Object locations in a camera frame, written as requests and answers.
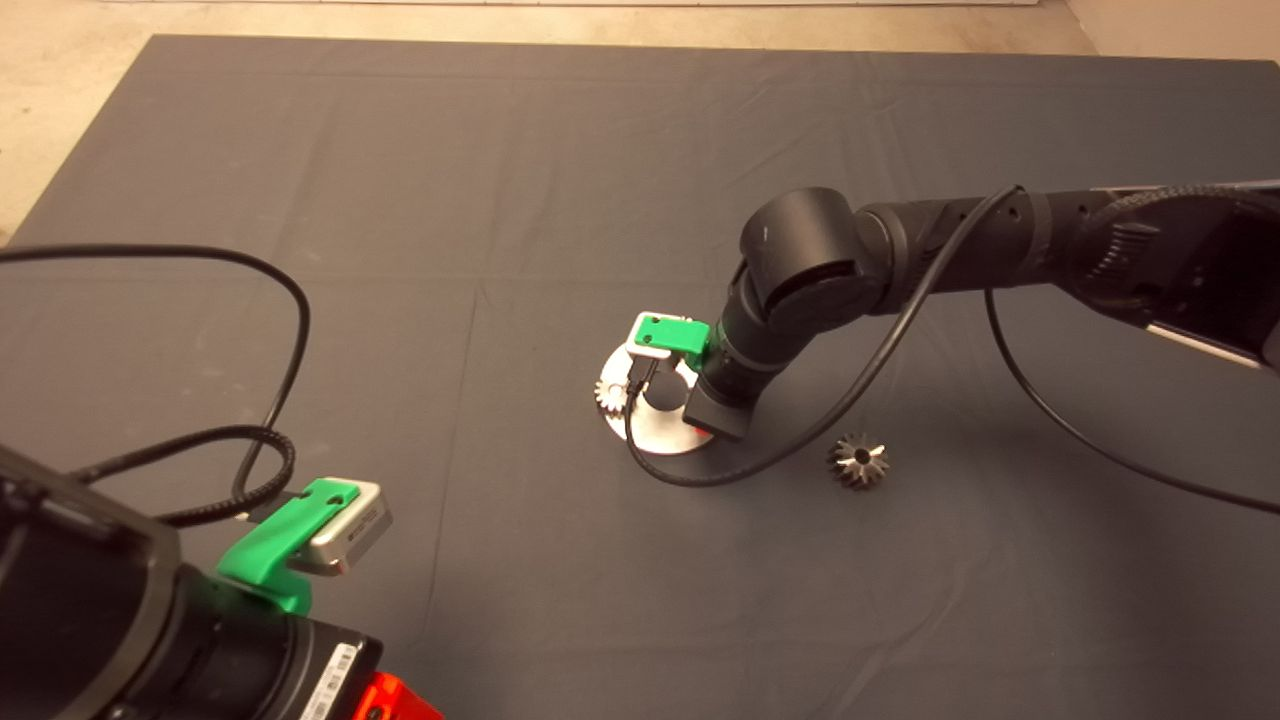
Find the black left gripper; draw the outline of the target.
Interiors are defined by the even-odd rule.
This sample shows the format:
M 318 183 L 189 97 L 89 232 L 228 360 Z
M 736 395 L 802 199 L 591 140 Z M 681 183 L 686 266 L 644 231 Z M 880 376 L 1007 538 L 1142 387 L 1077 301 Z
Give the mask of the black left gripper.
M 384 652 L 378 638 L 308 618 L 292 619 L 291 632 L 279 719 L 444 719 L 398 676 L 375 673 Z

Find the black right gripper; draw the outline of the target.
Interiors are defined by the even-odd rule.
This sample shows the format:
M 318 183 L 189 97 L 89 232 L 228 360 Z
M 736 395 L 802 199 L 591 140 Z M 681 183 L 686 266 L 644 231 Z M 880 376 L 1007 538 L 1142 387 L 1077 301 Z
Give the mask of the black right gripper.
M 744 439 L 756 404 L 769 384 L 769 372 L 740 357 L 730 346 L 710 345 L 689 393 L 682 419 L 700 441 L 714 436 Z

